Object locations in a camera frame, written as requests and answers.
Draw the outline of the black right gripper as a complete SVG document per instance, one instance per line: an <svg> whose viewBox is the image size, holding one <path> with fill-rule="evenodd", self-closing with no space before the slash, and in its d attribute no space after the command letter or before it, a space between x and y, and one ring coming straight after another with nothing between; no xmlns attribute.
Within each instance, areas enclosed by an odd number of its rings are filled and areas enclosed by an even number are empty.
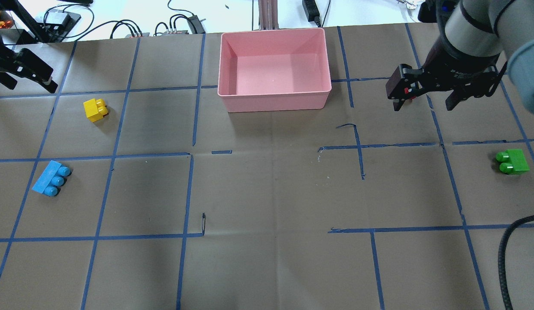
<svg viewBox="0 0 534 310"><path fill-rule="evenodd" d="M412 88L410 96L430 92L451 91L444 101L447 111L471 97L493 96L498 83L505 75L505 67L497 68L499 56L457 60L445 51L428 55L424 65L413 68L401 63L386 83L386 96L393 101L398 112L406 102L405 88Z"/></svg>

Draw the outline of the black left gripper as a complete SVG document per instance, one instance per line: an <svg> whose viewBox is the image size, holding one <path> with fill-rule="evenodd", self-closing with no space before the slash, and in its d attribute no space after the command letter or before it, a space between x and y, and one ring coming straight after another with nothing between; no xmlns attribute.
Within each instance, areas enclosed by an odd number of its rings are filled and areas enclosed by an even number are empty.
<svg viewBox="0 0 534 310"><path fill-rule="evenodd" d="M18 81L12 76L26 78L49 93L55 93L58 84L52 80L53 68L27 48L15 52L3 43L0 35L0 84L14 89Z"/></svg>

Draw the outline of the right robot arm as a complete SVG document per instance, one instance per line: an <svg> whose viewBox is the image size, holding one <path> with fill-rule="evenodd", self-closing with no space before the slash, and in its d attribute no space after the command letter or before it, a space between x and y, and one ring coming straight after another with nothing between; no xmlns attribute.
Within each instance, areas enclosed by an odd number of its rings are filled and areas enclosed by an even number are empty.
<svg viewBox="0 0 534 310"><path fill-rule="evenodd" d="M446 91L451 111L471 97L493 96L508 74L534 114L534 0L426 0L418 20L435 23L438 39L420 68L400 64L386 83L395 111Z"/></svg>

